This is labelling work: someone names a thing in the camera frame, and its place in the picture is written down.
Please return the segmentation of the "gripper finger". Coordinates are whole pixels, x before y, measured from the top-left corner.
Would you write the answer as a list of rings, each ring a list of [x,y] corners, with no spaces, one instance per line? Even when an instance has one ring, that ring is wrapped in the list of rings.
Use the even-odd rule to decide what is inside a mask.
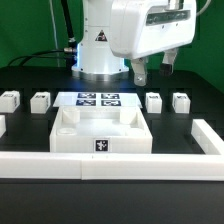
[[[162,63],[160,64],[159,72],[163,76],[170,76],[173,74],[174,63],[178,54],[178,49],[173,48],[164,52]]]
[[[147,84],[147,59],[145,57],[131,61],[134,72],[134,84],[145,86]]]

